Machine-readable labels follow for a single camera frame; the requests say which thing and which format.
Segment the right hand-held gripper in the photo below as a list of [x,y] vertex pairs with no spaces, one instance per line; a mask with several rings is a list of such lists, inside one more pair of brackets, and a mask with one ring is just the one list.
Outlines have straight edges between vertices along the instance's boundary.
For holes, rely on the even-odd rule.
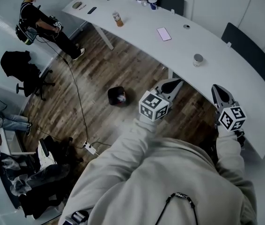
[[222,125],[228,132],[241,129],[246,120],[243,108],[232,94],[222,86],[213,84],[211,88],[213,102],[217,104],[217,125]]

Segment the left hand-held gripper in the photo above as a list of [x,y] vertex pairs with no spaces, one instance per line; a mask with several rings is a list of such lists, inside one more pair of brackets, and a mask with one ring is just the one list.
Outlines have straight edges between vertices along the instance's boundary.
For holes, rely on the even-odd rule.
[[173,105],[172,100],[182,88],[184,81],[170,78],[158,82],[155,88],[146,91],[139,101],[139,113],[151,121],[165,116]]

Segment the white paper cup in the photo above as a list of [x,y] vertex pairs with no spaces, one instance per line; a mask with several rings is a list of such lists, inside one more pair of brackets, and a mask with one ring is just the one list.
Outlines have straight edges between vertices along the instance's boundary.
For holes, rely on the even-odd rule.
[[204,58],[203,58],[203,56],[201,54],[197,53],[197,54],[195,54],[193,56],[193,65],[195,67],[199,67],[202,64],[203,61],[204,61]]

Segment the black trash bin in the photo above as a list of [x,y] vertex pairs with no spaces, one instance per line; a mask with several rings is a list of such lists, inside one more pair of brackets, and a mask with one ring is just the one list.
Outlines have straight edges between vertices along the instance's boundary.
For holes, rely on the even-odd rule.
[[[117,95],[119,93],[122,93],[123,91],[126,93],[127,102],[125,104],[118,104],[117,103]],[[112,106],[124,107],[124,106],[128,106],[130,104],[130,99],[129,99],[128,93],[125,91],[125,89],[122,86],[110,88],[108,90],[108,100],[109,100],[109,104]]]

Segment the person's left forearm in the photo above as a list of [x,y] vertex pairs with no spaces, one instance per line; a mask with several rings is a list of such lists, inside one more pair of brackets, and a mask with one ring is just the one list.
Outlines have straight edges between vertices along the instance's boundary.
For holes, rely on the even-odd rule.
[[134,119],[129,130],[122,134],[108,149],[108,153],[119,164],[137,166],[156,134],[157,124],[143,116]]

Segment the person's right forearm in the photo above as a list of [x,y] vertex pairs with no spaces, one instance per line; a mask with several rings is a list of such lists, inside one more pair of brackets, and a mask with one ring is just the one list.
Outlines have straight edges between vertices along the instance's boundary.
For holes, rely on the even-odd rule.
[[228,132],[224,126],[219,125],[216,151],[218,162],[216,167],[224,178],[233,181],[243,178],[245,167],[241,156],[241,145],[234,132]]

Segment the pink smartphone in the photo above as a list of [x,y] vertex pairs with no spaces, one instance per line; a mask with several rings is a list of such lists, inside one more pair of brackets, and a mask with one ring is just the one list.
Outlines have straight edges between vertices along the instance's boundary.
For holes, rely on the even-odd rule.
[[157,32],[159,33],[159,35],[163,41],[171,40],[171,36],[169,35],[169,33],[167,32],[165,27],[158,28]]

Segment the white desk leg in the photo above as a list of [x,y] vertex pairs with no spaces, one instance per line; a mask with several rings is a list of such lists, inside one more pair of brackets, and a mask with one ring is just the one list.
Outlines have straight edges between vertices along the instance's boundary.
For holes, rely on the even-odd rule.
[[102,40],[105,42],[105,44],[108,46],[108,48],[110,50],[113,50],[114,47],[113,47],[112,43],[110,42],[110,40],[106,37],[106,35],[103,32],[103,30],[99,26],[97,26],[95,24],[92,24],[92,25],[95,28],[95,30],[97,31],[97,33],[100,35],[100,37],[102,38]]

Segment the person's light hoodie torso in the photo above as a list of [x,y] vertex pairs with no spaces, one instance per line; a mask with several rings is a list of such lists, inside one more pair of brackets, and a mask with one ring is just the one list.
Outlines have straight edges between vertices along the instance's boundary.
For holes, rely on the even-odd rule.
[[252,183],[224,178],[203,150],[171,139],[149,142],[134,167],[108,150],[91,161],[59,225],[80,210],[88,225],[257,225]]

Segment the orange drink bottle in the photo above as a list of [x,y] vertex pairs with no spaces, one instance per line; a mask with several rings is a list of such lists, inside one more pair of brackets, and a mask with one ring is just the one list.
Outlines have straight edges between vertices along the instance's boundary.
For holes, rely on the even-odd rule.
[[124,23],[123,23],[123,21],[122,21],[122,19],[121,19],[121,16],[120,16],[119,12],[114,11],[114,12],[112,13],[112,15],[113,15],[113,18],[114,18],[114,20],[115,20],[117,26],[118,26],[118,27],[122,27],[122,26],[124,25]]

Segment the black office chair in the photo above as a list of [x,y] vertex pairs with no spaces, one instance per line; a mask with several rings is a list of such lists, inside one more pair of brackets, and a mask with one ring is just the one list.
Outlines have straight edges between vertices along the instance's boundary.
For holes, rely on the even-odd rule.
[[[55,165],[49,166],[50,168],[61,169],[64,173],[69,173],[81,162],[83,158],[78,157],[75,147],[72,146],[73,138],[69,137],[60,142],[55,141],[52,136],[47,136],[45,139],[41,138],[38,141],[38,146],[41,145],[45,155],[49,156],[49,152],[53,155],[54,160],[57,162]],[[38,158],[38,152],[34,158],[37,162],[37,169],[40,171],[40,163]]]
[[46,99],[43,97],[43,87],[44,86],[55,86],[53,82],[46,82],[45,79],[49,73],[52,73],[52,70],[49,69],[45,73],[40,73],[39,75],[30,76],[23,83],[23,86],[20,87],[18,84],[16,85],[16,92],[18,93],[20,90],[24,91],[24,95],[29,97],[34,94],[36,96],[40,96],[40,98],[45,101]]

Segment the white garment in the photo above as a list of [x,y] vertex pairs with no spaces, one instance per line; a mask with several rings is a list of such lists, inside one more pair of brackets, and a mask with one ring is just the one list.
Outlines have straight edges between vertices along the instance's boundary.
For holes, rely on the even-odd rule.
[[57,162],[54,160],[53,155],[49,152],[49,156],[45,155],[45,152],[41,145],[37,148],[38,158],[40,163],[40,170],[45,169],[51,165],[55,165]]

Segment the black waist pack device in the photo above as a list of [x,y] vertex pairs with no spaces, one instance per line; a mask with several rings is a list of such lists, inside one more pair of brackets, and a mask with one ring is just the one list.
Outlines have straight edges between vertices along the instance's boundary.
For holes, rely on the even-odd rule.
[[89,213],[85,210],[76,211],[66,216],[62,225],[88,225]]

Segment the black jacket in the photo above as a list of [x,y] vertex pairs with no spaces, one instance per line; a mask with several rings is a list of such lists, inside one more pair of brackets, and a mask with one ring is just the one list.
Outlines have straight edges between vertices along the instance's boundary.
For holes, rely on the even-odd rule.
[[35,64],[30,64],[31,56],[29,51],[8,52],[6,51],[1,60],[1,67],[7,77],[15,77],[24,82],[30,76],[39,75],[40,70]]

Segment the clear plastic bag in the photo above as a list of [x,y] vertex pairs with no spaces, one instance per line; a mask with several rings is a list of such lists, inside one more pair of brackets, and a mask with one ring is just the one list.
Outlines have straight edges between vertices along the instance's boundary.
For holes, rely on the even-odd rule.
[[22,174],[11,181],[10,191],[15,196],[24,195],[31,190],[27,174]]

